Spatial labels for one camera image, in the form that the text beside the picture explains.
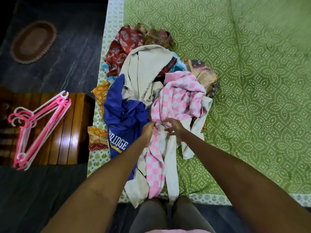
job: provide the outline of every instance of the clothes pile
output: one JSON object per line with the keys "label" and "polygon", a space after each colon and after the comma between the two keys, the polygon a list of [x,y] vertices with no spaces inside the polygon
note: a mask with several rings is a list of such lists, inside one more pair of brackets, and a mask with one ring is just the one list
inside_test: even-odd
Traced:
{"label": "clothes pile", "polygon": [[142,133],[142,127],[155,121],[150,145],[145,148],[125,185],[136,208],[146,198],[158,196],[164,182],[170,203],[179,196],[176,149],[184,159],[194,153],[176,136],[164,130],[169,117],[204,140],[202,130],[215,96],[218,76],[203,62],[182,61],[170,51],[174,41],[163,29],[150,29],[138,23],[123,26],[111,43],[103,68],[108,81],[92,92],[99,104],[107,130],[89,127],[89,150],[110,149],[111,158],[125,151]]}

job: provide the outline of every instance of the gray pants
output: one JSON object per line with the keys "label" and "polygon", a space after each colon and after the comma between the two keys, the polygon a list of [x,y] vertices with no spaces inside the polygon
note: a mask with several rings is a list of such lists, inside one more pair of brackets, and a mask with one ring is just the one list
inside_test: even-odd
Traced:
{"label": "gray pants", "polygon": [[[172,227],[186,231],[199,229],[215,233],[212,226],[192,204],[182,204],[177,207],[172,218]],[[164,208],[158,202],[146,201],[140,207],[129,233],[167,229],[169,228]]]}

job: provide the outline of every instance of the hand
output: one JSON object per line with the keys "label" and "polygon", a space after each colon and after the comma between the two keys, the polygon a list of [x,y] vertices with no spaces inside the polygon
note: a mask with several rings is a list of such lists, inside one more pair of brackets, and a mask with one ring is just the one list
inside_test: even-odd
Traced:
{"label": "hand", "polygon": [[153,127],[155,124],[156,124],[155,122],[149,122],[145,126],[143,126],[143,128],[142,128],[142,134],[141,134],[140,138],[142,140],[144,140],[144,142],[146,142],[145,147],[149,146],[149,143],[150,143],[150,140],[152,137]]}
{"label": "hand", "polygon": [[164,129],[165,131],[169,132],[169,136],[176,136],[180,141],[183,141],[182,134],[187,131],[184,126],[181,124],[181,122],[177,119],[173,118],[166,118],[162,122],[169,122],[171,123],[172,127]]}

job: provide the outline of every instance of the leg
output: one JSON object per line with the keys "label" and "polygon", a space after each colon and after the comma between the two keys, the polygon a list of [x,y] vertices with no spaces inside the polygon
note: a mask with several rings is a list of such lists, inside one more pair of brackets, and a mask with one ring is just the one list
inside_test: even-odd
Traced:
{"label": "leg", "polygon": [[182,229],[185,231],[205,230],[215,233],[212,226],[186,196],[178,198],[173,206],[172,215],[173,229]]}
{"label": "leg", "polygon": [[129,233],[146,233],[168,229],[166,207],[157,198],[146,200],[140,207]]}

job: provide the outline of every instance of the person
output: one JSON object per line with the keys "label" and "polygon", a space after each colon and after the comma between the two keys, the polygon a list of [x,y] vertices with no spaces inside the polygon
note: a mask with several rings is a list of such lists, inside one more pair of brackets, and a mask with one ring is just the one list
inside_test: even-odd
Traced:
{"label": "person", "polygon": [[[166,129],[168,134],[175,135],[192,149],[251,230],[257,233],[311,232],[309,212],[277,184],[242,160],[205,143],[184,129],[180,121],[167,118],[165,122],[171,123]],[[42,232],[108,231],[130,172],[150,143],[153,126],[153,122],[146,124],[142,135],[126,151],[85,180]],[[165,211],[160,200],[147,200],[130,233],[166,229]],[[177,200],[172,213],[177,229],[215,232],[186,197]]]}

